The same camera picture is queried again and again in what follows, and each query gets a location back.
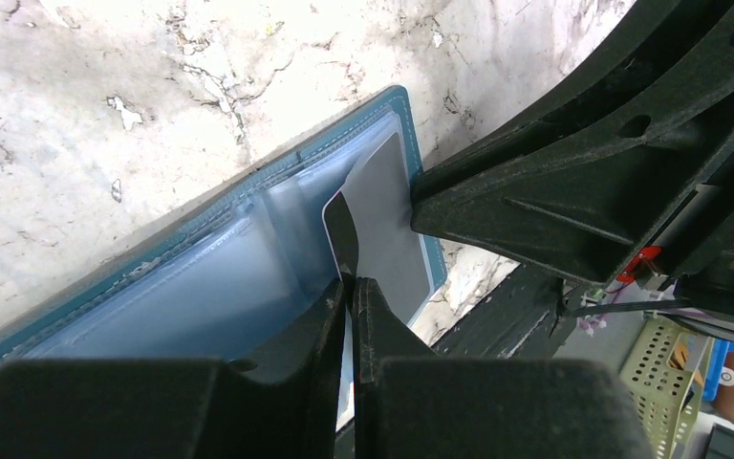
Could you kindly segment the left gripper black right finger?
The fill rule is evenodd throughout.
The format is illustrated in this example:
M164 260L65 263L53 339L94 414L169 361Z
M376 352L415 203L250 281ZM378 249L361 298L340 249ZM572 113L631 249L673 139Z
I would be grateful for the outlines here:
M606 366L436 354L356 280L358 458L649 458L633 399Z

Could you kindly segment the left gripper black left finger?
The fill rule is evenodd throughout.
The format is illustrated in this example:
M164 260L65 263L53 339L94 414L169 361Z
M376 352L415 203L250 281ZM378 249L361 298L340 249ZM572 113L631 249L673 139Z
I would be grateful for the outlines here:
M237 361L0 367L0 458L329 458L347 302L335 280Z

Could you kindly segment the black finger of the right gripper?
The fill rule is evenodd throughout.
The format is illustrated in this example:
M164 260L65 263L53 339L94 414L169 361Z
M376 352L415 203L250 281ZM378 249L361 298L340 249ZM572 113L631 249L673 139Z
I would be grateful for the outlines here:
M426 171L413 230L605 285L734 246L734 1L638 1L531 106Z

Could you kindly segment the black credit card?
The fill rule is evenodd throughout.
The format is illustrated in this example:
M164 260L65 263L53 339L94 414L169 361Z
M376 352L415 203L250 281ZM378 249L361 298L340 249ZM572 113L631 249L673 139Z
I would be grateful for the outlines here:
M391 312L409 326L438 288L438 259L411 229L410 176L402 135L358 159L324 206L322 219L339 278L374 279Z

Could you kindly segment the blue leather card holder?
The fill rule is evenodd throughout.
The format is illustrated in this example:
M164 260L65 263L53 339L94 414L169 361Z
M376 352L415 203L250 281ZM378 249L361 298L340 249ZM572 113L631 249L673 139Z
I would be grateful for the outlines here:
M421 153L408 92L395 85L1 333L0 365L21 358L243 357L337 277L323 208L358 159L392 133L402 135L411 186L422 172ZM438 259L438 290L447 277L443 249L422 236Z

